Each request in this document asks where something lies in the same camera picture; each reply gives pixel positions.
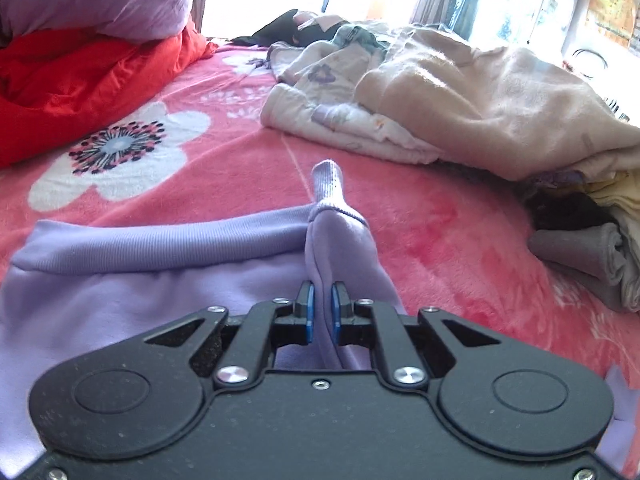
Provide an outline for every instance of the orange map poster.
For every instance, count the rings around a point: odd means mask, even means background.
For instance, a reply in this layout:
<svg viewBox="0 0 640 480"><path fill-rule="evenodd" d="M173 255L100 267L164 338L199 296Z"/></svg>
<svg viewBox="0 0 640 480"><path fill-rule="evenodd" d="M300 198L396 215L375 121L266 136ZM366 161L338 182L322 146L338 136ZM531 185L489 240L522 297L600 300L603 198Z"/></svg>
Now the orange map poster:
<svg viewBox="0 0 640 480"><path fill-rule="evenodd" d="M635 0L589 0L587 26L625 48L629 47L635 23Z"/></svg>

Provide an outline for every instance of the red fabric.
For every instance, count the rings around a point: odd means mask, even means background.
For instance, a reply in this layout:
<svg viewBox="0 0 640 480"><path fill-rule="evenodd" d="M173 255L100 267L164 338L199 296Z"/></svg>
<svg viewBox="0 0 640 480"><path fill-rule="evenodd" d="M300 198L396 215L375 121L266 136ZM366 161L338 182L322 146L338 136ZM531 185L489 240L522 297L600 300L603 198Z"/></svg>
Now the red fabric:
<svg viewBox="0 0 640 480"><path fill-rule="evenodd" d="M89 29L15 38L0 50L0 168L120 120L216 47L193 23L144 44Z"/></svg>

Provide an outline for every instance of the ribbed hem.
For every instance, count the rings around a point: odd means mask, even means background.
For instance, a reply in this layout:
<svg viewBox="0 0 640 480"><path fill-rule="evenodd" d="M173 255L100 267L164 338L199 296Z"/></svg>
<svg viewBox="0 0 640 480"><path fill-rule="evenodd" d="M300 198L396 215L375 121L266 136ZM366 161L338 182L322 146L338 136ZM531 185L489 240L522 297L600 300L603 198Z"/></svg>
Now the ribbed hem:
<svg viewBox="0 0 640 480"><path fill-rule="evenodd" d="M87 275L206 267L303 251L308 223L333 209L366 225L342 199L342 173L331 160L313 170L315 204L215 222L100 228L37 222L12 264L24 270Z"/></svg>

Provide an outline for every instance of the pile of clothes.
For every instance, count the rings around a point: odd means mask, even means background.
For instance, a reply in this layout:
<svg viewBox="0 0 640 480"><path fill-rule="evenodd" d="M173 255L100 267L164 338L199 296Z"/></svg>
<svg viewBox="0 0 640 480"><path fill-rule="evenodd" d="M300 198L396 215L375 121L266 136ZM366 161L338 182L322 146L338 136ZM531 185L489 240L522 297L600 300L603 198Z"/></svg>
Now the pile of clothes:
<svg viewBox="0 0 640 480"><path fill-rule="evenodd" d="M126 117L212 56L192 0L0 0L0 170Z"/></svg>
<svg viewBox="0 0 640 480"><path fill-rule="evenodd" d="M273 43L268 63L279 83L263 125L395 162L455 162L533 183L556 224L538 227L531 251L613 310L640 310L640 129L580 78L526 48L482 51L433 27L380 22L343 24L306 48ZM558 208L575 212L572 192L597 213L566 221Z"/></svg>

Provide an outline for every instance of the floral blanket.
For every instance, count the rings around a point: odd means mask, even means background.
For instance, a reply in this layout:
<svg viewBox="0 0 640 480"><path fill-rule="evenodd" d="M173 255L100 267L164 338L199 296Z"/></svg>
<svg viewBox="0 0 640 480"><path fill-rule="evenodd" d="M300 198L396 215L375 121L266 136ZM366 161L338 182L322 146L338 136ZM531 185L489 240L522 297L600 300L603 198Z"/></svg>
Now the floral blanket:
<svg viewBox="0 0 640 480"><path fill-rule="evenodd" d="M437 305L601 375L620 364L640 387L640 318L607 310L532 256L527 215L500 182L261 127L275 83L265 54L223 47L131 116L1 173L0 277L38 219L175 224L299 205L312 199L312 166L332 158L409 313ZM627 472L636 470L639 444Z"/></svg>

